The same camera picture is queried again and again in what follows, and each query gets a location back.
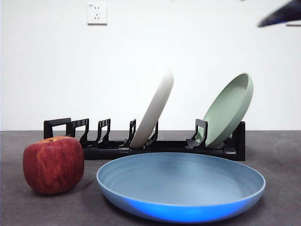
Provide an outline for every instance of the dish rack base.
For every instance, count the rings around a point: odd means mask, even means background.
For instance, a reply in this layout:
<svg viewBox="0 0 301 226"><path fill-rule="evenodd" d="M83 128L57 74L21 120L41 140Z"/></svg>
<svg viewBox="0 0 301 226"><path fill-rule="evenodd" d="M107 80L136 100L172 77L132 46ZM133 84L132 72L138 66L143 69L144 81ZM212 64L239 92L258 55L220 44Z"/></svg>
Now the dish rack base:
<svg viewBox="0 0 301 226"><path fill-rule="evenodd" d="M194 134L185 140L157 140L158 122L151 137L142 148L130 148L130 143L136 132L136 119L130 121L128 138L124 141L109 140L111 130L111 119L98 122L96 140L88 140L89 119L72 121L71 118L44 121L44 139L53 137L53 127L66 125L66 136L75 137L76 128L85 126L85 132L79 139L84 151L85 160L117 159L133 154L158 153L158 152L180 152L205 154L221 157L234 161L245 161L246 159L246 124L240 122L232 135L217 148L206 148L208 122L196 119Z"/></svg>

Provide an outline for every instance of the dish rack handle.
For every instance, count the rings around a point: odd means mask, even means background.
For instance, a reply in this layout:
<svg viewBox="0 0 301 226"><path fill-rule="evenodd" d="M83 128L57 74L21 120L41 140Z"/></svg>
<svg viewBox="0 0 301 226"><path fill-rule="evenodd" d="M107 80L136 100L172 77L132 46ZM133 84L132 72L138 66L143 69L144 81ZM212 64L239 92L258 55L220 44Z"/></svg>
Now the dish rack handle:
<svg viewBox="0 0 301 226"><path fill-rule="evenodd" d="M53 119L44 121L44 139L53 137L53 129L54 126L66 125L66 136L71 137L72 133L72 122L71 118L64 119Z"/></svg>

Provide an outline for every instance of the plate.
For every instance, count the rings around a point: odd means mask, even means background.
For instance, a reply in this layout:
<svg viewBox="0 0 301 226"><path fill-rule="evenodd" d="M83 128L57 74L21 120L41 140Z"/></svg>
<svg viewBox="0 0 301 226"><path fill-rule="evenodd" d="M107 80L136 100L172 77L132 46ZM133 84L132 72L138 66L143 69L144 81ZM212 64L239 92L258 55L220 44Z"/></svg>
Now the plate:
<svg viewBox="0 0 301 226"><path fill-rule="evenodd" d="M143 147L147 139L150 137L169 98L173 84L173 74L171 72L166 73L159 84L159 87L153 99L151 100L148 109L146 110L138 130L134 134L133 140L130 144L131 148Z"/></svg>
<svg viewBox="0 0 301 226"><path fill-rule="evenodd" d="M236 129L249 108L253 96L253 82L244 73L233 79L214 100L204 121L208 122L206 147L221 145ZM196 136L200 142L203 132Z"/></svg>
<svg viewBox="0 0 301 226"><path fill-rule="evenodd" d="M96 178L104 196L117 207L170 223L234 217L257 203L266 184L259 172L246 165L190 153L119 158L103 165Z"/></svg>

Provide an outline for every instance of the gray table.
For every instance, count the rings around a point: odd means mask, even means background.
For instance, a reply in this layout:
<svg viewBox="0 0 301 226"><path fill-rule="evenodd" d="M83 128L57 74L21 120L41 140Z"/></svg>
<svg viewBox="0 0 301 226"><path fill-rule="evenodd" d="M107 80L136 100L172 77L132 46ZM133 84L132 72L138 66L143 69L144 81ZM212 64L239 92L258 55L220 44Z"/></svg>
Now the gray table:
<svg viewBox="0 0 301 226"><path fill-rule="evenodd" d="M159 137L180 139L191 133L160 131ZM111 139L122 140L126 134L112 131ZM82 180L67 193L55 196L36 194L24 179L22 155L27 145L41 139L41 131L1 132L2 226L170 225L127 214L104 198L95 174L107 161L85 161ZM265 193L246 213L202 225L301 226L300 147L301 131L248 131L244 164L266 178Z"/></svg>

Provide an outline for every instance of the dish rack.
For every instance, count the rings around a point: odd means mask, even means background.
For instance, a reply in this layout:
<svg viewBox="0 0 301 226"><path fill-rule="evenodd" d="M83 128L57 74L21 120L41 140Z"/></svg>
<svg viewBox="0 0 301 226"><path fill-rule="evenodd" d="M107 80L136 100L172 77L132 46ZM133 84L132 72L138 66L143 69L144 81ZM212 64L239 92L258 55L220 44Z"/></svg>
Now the dish rack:
<svg viewBox="0 0 301 226"><path fill-rule="evenodd" d="M85 160L105 160L117 159L133 154L155 153L155 152L181 152L205 154L210 156L221 157L234 161L245 161L246 159L246 124L240 122L238 127L227 138L219 148L206 148L208 122L196 119L195 132L185 140L157 140L158 122L155 131L147 140L142 148L130 148L130 143L136 132L136 119L130 121L128 138L124 141L109 140L111 131L111 119L98 122L96 140L88 140L89 119L72 121L71 118L55 119L44 121L44 139L53 137L53 127L66 125L66 136L75 137L76 128L85 126L85 132L79 139L84 151ZM196 141L199 128L203 128L203 136L200 141Z"/></svg>

